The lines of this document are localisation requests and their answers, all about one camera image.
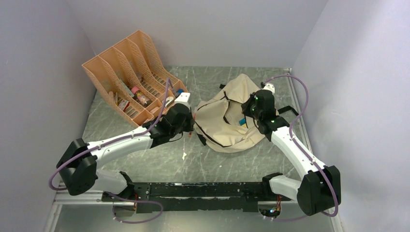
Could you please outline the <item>black blue marker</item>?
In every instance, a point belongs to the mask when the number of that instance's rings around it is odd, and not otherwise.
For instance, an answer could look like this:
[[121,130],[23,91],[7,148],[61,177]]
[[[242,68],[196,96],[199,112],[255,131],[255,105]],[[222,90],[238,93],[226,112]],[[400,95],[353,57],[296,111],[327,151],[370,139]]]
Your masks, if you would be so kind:
[[239,120],[239,125],[240,126],[242,126],[244,124],[246,124],[246,118],[243,118],[243,119]]

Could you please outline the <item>beige canvas backpack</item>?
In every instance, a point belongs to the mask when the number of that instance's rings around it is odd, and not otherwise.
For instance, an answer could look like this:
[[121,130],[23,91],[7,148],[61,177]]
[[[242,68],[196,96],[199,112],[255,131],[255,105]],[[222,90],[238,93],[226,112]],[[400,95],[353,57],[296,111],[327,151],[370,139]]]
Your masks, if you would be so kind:
[[[253,119],[242,114],[242,104],[258,90],[262,88],[247,75],[240,74],[221,85],[220,92],[211,100],[200,102],[194,113],[194,129],[202,144],[218,152],[235,153],[250,149],[266,138],[255,127]],[[276,109],[279,116],[289,110],[292,107]],[[239,125],[243,118],[248,128]]]

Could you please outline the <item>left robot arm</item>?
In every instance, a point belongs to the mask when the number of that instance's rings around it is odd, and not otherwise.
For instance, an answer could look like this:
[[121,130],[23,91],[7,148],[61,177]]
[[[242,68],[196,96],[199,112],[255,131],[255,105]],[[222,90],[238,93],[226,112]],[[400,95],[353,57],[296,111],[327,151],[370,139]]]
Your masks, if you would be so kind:
[[149,121],[108,141],[85,143],[76,139],[58,162],[58,173],[72,196],[101,190],[127,201],[134,195],[130,177],[125,172],[109,172],[101,167],[130,153],[169,143],[177,134],[192,131],[193,124],[190,107],[176,103],[159,121]]

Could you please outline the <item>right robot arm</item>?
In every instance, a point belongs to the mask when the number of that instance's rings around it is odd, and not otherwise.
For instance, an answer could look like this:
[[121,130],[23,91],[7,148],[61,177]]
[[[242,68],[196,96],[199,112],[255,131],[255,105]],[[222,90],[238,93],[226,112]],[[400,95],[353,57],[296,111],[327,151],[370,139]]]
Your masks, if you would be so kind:
[[285,154],[301,178],[297,181],[280,173],[266,176],[261,195],[266,200],[280,195],[297,201],[305,216],[336,216],[341,200],[338,168],[325,165],[300,142],[292,125],[277,115],[273,93],[266,89],[251,93],[241,108],[258,131]]

